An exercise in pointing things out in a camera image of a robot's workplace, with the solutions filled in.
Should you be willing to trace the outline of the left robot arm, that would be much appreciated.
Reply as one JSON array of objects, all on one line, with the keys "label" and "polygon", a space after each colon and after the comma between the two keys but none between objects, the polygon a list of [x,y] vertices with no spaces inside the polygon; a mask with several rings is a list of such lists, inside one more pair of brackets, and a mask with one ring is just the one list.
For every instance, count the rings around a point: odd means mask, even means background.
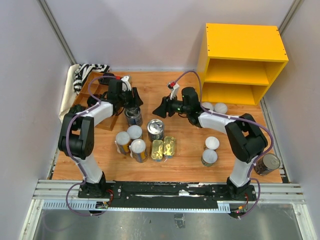
[{"label": "left robot arm", "polygon": [[70,157],[82,173],[83,182],[80,184],[79,196],[103,198],[108,190],[105,174],[93,154],[95,127],[115,116],[120,109],[140,107],[143,101],[136,87],[132,87],[128,80],[115,76],[110,78],[108,90],[101,96],[94,95],[90,85],[88,92],[94,102],[87,109],[64,115],[58,149]]}]

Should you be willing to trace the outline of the blue yellow can white lid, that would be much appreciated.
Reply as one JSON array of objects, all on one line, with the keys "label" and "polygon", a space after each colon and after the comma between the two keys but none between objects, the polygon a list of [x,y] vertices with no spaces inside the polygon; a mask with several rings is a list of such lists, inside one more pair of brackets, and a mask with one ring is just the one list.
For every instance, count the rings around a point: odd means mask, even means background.
[{"label": "blue yellow can white lid", "polygon": [[138,163],[144,163],[148,158],[147,145],[142,139],[135,139],[129,146],[130,157]]}]

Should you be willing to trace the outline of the red white can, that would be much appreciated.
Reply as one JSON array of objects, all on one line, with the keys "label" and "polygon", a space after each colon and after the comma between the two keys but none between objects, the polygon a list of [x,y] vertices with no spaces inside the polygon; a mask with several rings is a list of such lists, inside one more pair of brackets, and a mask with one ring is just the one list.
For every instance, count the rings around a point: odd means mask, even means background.
[{"label": "red white can", "polygon": [[228,112],[228,106],[222,102],[218,102],[214,106],[214,111],[225,115]]},{"label": "red white can", "polygon": [[208,111],[214,111],[215,106],[210,102],[203,102],[202,106]]}]

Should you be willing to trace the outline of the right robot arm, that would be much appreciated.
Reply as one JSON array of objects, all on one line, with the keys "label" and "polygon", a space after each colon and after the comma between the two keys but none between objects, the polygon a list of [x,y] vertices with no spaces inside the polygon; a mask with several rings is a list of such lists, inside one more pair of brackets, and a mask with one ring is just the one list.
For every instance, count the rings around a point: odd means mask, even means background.
[{"label": "right robot arm", "polygon": [[252,165],[268,146],[261,127],[252,115],[231,116],[203,108],[193,87],[181,91],[182,100],[164,96],[161,104],[152,112],[166,118],[185,114],[188,121],[199,128],[212,129],[227,135],[235,163],[226,181],[226,193],[232,200],[240,199],[251,182]]}]

